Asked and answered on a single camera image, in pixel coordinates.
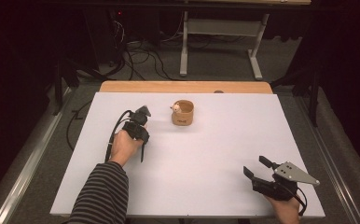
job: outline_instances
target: black equipment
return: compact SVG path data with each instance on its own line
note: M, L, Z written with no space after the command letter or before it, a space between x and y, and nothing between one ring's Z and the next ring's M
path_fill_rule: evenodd
M129 113L128 119L122 119L127 113ZM118 125L124 121L125 124L122 127L122 130L125 130L128 135L133 139L142 139L143 145L142 145L142 159L141 162L143 162L143 157L145 155L145 144L148 142L148 138L150 135L148 134L148 131L145 129L145 124L147 123L147 117L151 117L150 111L148 110L147 106L144 105L137 109L135 112L132 112L130 110L125 111L121 117L119 117L116 126L114 127L113 132L111 133L109 144L107 146L107 151L105 155L105 161L108 161L110 159L111 154L111 147L114 142L114 137L116 135L116 129Z
M243 166L243 173L252 181L253 190L271 197L276 201L288 201L294 197L302 205L302 210L299 212L299 215L303 216L308 203L305 194L298 187L297 182L312 184L314 186L318 186L320 182L289 161L277 164L263 156L259 156L259 161L268 168L272 168L274 181L269 182L254 177L254 174ZM304 195L305 203L297 196L297 190L300 190Z

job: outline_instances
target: small wooden container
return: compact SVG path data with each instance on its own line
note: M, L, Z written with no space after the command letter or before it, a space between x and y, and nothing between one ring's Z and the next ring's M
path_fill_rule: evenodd
M179 126L188 126L194 118L194 104L188 100L179 100L174 104L179 104L181 112L172 113L172 122Z

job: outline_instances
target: hand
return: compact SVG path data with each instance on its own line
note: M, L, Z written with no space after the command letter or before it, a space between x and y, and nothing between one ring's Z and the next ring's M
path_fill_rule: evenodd
M136 153L137 148L142 144L142 139L133 140L126 131L120 130L114 137L109 161L115 161L119 165L124 166L128 159Z
M298 224L299 202L295 198L289 201L276 201L266 195L265 198L270 202L275 210L276 218L282 224Z

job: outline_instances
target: white tabletop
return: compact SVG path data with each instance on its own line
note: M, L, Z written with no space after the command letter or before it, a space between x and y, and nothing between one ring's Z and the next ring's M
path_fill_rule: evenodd
M190 126L171 122L177 100L194 103ZM272 180L258 161L291 161L307 172L277 95L252 93L96 93L69 162L52 215L69 215L96 163L104 162L110 134L126 110L147 105L151 117L145 158L141 150L124 166L130 179L129 217L269 217L270 204L252 190L247 166ZM305 217L325 215L313 186Z

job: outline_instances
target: gray striped sleeve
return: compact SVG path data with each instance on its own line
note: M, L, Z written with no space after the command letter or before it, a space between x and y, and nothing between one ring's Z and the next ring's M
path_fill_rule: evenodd
M116 162L96 165L78 194L68 223L125 222L128 177Z

